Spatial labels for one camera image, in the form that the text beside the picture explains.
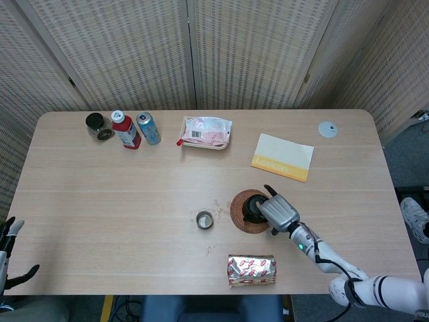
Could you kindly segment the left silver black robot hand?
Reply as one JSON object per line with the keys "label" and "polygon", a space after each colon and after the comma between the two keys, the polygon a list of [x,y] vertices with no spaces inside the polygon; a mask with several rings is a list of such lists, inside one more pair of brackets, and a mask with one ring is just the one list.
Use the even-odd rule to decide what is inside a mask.
{"label": "left silver black robot hand", "polygon": [[8,278],[9,260],[12,255],[16,237],[24,224],[24,220],[15,222],[15,217],[10,217],[1,224],[1,295],[4,294],[5,290],[10,290],[27,282],[33,278],[40,269],[40,265],[36,264],[31,267],[26,274],[15,278]]}

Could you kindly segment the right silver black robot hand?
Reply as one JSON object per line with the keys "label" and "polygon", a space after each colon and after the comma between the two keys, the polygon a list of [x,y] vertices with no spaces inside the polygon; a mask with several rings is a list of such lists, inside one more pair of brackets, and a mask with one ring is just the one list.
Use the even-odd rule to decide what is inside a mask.
{"label": "right silver black robot hand", "polygon": [[262,202],[258,208],[261,215],[271,225],[271,234],[289,233],[292,235],[300,221],[298,211],[271,186],[265,184],[264,188],[271,195],[271,198]]}

